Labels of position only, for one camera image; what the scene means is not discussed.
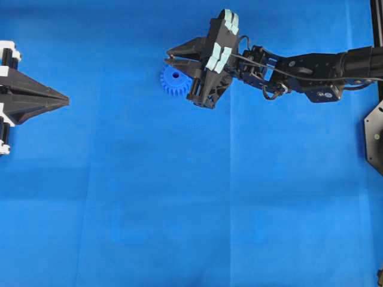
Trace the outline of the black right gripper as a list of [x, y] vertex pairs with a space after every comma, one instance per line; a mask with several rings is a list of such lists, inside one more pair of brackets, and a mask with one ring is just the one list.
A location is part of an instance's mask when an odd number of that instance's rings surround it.
[[197, 90], [187, 96], [195, 105], [215, 108], [231, 85], [232, 76], [224, 69], [232, 64], [230, 56], [238, 50], [238, 31], [239, 16], [230, 9], [223, 9], [218, 17], [211, 19], [207, 36], [194, 38], [166, 52], [171, 57], [164, 59], [166, 64], [190, 78], [200, 78]]

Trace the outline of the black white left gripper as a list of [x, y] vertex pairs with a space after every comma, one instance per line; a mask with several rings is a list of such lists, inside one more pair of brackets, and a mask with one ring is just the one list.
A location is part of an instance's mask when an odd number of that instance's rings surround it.
[[24, 93], [1, 94], [1, 156], [10, 153], [11, 127], [69, 105], [67, 96], [16, 70], [21, 59], [14, 41], [1, 40], [1, 86]]

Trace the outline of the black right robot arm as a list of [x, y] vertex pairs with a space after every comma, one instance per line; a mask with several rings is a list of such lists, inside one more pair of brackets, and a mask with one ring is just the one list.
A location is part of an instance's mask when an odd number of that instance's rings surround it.
[[239, 16], [223, 9], [207, 36], [167, 51], [165, 62], [192, 80], [187, 99], [194, 105], [215, 108], [235, 78], [261, 90], [266, 100], [295, 91], [313, 103], [337, 102], [345, 90], [382, 81], [382, 47], [282, 57], [257, 45], [240, 53], [241, 40]]

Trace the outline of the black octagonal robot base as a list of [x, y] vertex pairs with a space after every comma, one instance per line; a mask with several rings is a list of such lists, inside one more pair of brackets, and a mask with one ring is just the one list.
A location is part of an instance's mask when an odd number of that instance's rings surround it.
[[367, 162], [382, 175], [382, 102], [364, 119]]

